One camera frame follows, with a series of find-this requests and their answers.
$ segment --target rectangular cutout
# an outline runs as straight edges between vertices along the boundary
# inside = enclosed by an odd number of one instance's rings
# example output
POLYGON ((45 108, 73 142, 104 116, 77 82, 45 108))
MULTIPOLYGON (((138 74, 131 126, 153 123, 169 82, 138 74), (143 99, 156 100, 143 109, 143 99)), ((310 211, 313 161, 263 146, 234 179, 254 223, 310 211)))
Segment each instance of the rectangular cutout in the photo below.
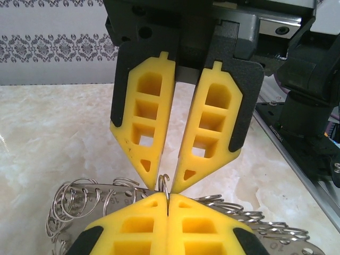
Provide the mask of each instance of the rectangular cutout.
POLYGON ((232 95, 225 85, 213 83, 210 85, 206 105, 228 109, 232 95))
POLYGON ((136 145, 151 147, 154 142, 155 128, 139 123, 132 124, 131 141, 136 145))
POLYGON ((151 147, 154 142, 153 137, 146 137, 145 135, 142 135, 140 137, 139 145, 146 146, 146 147, 151 147))
POLYGON ((137 92, 160 96, 162 76, 158 73, 148 72, 138 80, 137 92))
POLYGON ((120 241, 114 243, 115 255, 150 255, 150 241, 120 241))
POLYGON ((221 242, 185 242, 185 255, 227 255, 221 242))
POLYGON ((214 223, 208 218, 185 218, 182 222, 183 233, 216 234, 214 223))
POLYGON ((222 132, 225 116, 203 112, 199 127, 216 132, 222 132))
POLYGON ((147 102, 144 100, 136 100, 134 114, 138 117, 149 118, 155 120, 157 118, 158 104, 147 102))
POLYGON ((193 148, 191 152, 193 153, 193 155, 197 156, 196 154, 198 152, 199 154, 202 154, 202 150, 203 150, 204 155, 198 156, 198 157, 211 158, 215 155, 216 148, 217 148, 217 141, 218 140, 211 138, 211 137, 202 137, 198 135, 195 137, 195 141, 193 143, 193 148))
POLYGON ((192 150, 191 150, 192 154, 197 156, 197 157, 202 157, 204 158, 204 155, 206 153, 206 150, 205 149, 201 149, 201 148, 196 148, 196 147, 192 147, 192 150))
POLYGON ((154 219, 150 217, 131 217, 124 221, 121 233, 152 233, 154 219))

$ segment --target gripper jaw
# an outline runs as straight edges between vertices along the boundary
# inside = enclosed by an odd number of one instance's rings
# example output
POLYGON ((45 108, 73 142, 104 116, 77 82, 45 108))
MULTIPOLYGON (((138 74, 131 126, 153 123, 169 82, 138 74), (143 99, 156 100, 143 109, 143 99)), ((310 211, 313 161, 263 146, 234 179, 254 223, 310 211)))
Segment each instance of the gripper jaw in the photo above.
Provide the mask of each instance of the gripper jaw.
POLYGON ((171 191, 180 193, 237 158, 241 149, 230 152, 229 143, 242 93, 229 73, 216 61, 204 69, 199 80, 178 156, 171 191), (203 150, 194 155, 193 148, 203 150))
MULTIPOLYGON (((151 26, 152 37, 120 46, 110 129, 154 190, 175 88, 180 33, 151 26)), ((234 57, 238 26, 216 25, 196 86, 171 193, 180 193, 237 158, 264 79, 263 67, 234 57), (202 155, 194 153, 203 150, 202 155)))
POLYGON ((122 125, 110 130, 148 189, 153 190, 163 153, 173 94, 175 62, 168 53, 150 57, 127 80, 122 125))
POLYGON ((67 252, 76 254, 268 255, 245 223, 163 192, 92 222, 67 252))

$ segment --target wallpaper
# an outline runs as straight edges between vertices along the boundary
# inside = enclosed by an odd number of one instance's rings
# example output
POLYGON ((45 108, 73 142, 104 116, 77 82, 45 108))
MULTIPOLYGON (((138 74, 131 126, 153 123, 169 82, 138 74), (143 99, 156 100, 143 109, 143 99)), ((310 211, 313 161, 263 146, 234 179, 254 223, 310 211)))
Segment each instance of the wallpaper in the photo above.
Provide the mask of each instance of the wallpaper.
POLYGON ((0 85, 113 83, 102 0, 0 0, 0 85))

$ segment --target white marble surface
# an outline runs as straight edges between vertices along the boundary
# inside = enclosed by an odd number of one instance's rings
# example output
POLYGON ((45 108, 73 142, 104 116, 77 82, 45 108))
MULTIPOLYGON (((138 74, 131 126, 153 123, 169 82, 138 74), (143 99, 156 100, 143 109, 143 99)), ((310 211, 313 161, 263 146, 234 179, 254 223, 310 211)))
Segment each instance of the white marble surface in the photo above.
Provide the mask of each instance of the white marble surface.
MULTIPOLYGON (((109 131, 113 86, 0 87, 0 255, 47 254, 45 220, 56 189, 78 177, 141 181, 109 131)), ((193 86, 176 86, 160 173, 173 176, 193 86)), ((253 120, 240 157, 183 192, 221 193, 266 219, 310 231, 326 255, 340 234, 253 120)))

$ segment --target yellow gripper pad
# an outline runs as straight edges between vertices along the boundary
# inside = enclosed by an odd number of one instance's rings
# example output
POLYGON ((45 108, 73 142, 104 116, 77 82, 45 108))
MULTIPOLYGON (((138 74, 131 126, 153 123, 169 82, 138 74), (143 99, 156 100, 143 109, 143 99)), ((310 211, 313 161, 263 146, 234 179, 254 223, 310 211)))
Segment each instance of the yellow gripper pad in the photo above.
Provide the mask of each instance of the yellow gripper pad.
POLYGON ((252 230, 182 195, 156 193, 91 223, 66 255, 268 255, 252 230))
POLYGON ((221 68, 222 62, 215 61, 212 69, 202 72, 184 131, 172 193, 182 192, 241 152, 228 148, 242 93, 221 68))
POLYGON ((150 190, 154 190, 175 88, 168 53, 150 57, 129 72, 123 122, 110 130, 150 190))

